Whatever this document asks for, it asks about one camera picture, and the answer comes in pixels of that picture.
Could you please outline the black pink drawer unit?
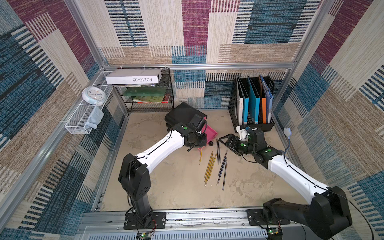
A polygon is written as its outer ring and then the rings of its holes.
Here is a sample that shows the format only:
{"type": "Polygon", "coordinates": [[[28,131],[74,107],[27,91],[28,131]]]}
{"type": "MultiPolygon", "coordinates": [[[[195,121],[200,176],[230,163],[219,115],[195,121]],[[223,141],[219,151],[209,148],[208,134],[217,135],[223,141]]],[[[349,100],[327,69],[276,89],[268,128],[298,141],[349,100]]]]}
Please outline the black pink drawer unit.
{"type": "Polygon", "coordinates": [[[179,106],[174,108],[165,116],[167,131],[168,132],[176,131],[179,134],[181,134],[181,137],[184,138],[184,146],[185,146],[185,135],[187,133],[184,127],[192,119],[192,117],[195,114],[198,114],[204,117],[207,121],[206,114],[188,105],[187,103],[181,103],[179,106]]]}

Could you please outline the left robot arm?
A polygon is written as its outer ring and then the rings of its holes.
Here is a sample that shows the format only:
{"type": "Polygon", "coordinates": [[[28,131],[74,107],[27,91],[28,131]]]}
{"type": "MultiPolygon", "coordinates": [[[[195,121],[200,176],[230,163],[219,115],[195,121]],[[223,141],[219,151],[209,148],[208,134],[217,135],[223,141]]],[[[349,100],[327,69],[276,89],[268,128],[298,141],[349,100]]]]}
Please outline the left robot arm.
{"type": "Polygon", "coordinates": [[[207,145],[207,116],[195,114],[188,123],[170,127],[167,135],[146,151],[124,157],[118,181],[128,195],[131,208],[125,215],[125,230],[164,228],[154,216],[148,199],[151,188],[150,174],[174,151],[186,146],[188,151],[207,145]]]}

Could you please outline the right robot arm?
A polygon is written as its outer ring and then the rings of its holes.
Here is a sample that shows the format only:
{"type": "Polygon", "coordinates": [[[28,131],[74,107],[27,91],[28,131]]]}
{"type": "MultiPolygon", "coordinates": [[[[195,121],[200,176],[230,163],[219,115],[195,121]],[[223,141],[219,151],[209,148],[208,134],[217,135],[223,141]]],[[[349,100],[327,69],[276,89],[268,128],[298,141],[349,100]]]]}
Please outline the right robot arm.
{"type": "Polygon", "coordinates": [[[307,201],[305,205],[280,198],[265,202],[262,215],[266,223],[280,219],[296,222],[309,227],[323,240],[353,224],[349,203],[342,189],[331,188],[296,167],[283,151],[269,146],[262,130],[247,128],[243,133],[242,138],[228,134],[219,138],[219,142],[240,157],[253,156],[254,163],[281,177],[307,201]]]}

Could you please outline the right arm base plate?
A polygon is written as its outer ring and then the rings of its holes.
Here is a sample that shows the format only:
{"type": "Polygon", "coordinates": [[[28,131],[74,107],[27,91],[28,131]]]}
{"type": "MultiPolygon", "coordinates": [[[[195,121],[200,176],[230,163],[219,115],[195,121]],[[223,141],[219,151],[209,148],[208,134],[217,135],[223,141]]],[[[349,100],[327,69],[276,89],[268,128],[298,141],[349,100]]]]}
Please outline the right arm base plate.
{"type": "Polygon", "coordinates": [[[290,225],[291,221],[278,219],[264,209],[247,209],[247,218],[250,226],[290,225]]]}

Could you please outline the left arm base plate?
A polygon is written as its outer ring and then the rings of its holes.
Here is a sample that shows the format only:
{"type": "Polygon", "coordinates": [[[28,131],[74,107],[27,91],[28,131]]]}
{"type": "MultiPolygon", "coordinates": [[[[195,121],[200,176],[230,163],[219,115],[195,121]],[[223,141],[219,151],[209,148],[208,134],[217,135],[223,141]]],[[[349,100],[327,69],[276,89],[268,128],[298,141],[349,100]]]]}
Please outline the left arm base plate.
{"type": "Polygon", "coordinates": [[[126,212],[124,230],[157,230],[166,227],[167,213],[153,212],[143,219],[137,213],[126,212]]]}

